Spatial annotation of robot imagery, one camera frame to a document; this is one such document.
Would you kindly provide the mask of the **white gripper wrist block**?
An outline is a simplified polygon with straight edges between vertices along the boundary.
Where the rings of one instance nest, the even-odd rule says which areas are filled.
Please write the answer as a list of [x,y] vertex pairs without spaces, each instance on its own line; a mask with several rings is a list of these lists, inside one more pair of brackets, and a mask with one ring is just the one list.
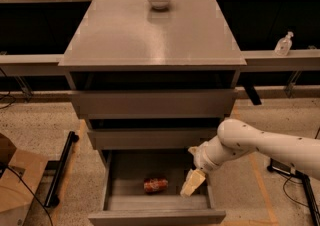
[[209,174],[219,168],[217,164],[209,159],[206,153],[208,147],[208,142],[204,142],[198,147],[188,148],[188,152],[194,156],[194,165],[197,169],[189,170],[180,191],[182,197],[190,197],[206,180],[205,174]]

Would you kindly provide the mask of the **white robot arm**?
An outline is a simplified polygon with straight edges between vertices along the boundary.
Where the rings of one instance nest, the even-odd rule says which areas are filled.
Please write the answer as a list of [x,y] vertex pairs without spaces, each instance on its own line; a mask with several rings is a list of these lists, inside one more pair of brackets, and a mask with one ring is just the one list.
[[262,131],[237,119],[224,120],[214,138],[188,151],[196,169],[188,172],[180,191],[182,197],[190,197],[224,162],[255,151],[320,179],[319,140]]

